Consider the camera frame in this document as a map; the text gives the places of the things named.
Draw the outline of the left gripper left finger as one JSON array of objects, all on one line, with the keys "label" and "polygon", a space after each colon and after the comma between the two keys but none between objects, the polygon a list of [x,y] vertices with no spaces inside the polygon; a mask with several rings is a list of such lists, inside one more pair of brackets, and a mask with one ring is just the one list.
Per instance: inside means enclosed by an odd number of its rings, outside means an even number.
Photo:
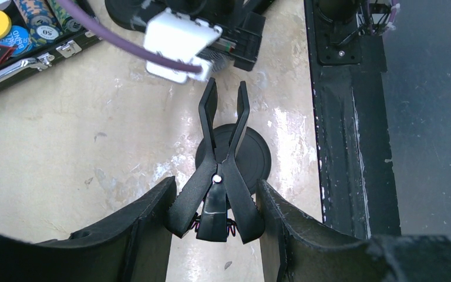
[{"label": "left gripper left finger", "polygon": [[66,240],[0,235],[0,281],[164,281],[172,235],[163,222],[175,196],[175,179],[167,177]]}]

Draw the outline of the black silver-mesh microphone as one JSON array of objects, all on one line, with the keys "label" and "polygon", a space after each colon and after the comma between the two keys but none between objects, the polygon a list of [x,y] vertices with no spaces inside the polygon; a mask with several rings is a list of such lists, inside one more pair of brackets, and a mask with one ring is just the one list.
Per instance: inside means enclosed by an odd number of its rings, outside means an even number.
[{"label": "black silver-mesh microphone", "polygon": [[210,61],[212,63],[211,72],[216,73],[225,68],[227,68],[230,64],[230,58],[222,53],[208,53],[204,55],[205,60]]}]

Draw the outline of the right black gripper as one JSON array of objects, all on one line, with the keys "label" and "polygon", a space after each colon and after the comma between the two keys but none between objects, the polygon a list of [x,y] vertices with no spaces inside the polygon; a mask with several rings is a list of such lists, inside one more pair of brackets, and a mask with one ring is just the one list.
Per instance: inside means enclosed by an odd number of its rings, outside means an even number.
[{"label": "right black gripper", "polygon": [[234,67],[251,71],[257,62],[266,17],[273,1],[165,1],[172,12],[202,19],[223,29],[220,38],[198,54],[212,52],[228,56]]}]

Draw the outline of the black clip stand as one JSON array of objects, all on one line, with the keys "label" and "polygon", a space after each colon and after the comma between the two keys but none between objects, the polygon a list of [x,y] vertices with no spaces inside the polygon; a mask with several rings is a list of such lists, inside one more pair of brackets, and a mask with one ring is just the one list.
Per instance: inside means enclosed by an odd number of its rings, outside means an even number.
[{"label": "black clip stand", "polygon": [[149,20],[167,8],[164,1],[151,0],[105,0],[105,7],[114,23],[143,33]]},{"label": "black clip stand", "polygon": [[217,85],[211,78],[198,104],[203,161],[168,209],[165,227],[183,238],[196,223],[199,240],[225,242],[229,234],[239,233],[241,241],[247,244],[262,236],[265,223],[237,164],[250,114],[246,83],[242,81],[238,87],[237,121],[233,123],[222,161],[216,158],[213,132],[217,104]]}]

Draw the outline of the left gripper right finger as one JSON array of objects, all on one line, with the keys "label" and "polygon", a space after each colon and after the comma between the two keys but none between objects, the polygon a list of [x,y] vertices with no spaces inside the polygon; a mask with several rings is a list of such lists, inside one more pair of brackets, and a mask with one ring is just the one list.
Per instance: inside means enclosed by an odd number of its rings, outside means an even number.
[{"label": "left gripper right finger", "polygon": [[451,236],[342,234],[257,184],[265,281],[451,281]]}]

